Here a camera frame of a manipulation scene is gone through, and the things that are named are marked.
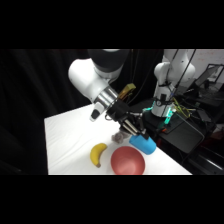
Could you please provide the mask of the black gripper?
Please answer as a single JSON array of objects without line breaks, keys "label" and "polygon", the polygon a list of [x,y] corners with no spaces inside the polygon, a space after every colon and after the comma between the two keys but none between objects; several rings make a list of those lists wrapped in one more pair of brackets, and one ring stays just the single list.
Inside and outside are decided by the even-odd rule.
[{"label": "black gripper", "polygon": [[143,114],[131,112],[128,104],[118,99],[106,112],[106,115],[115,122],[119,122],[121,127],[128,133],[136,136],[141,135],[145,140],[149,134],[144,126]]}]

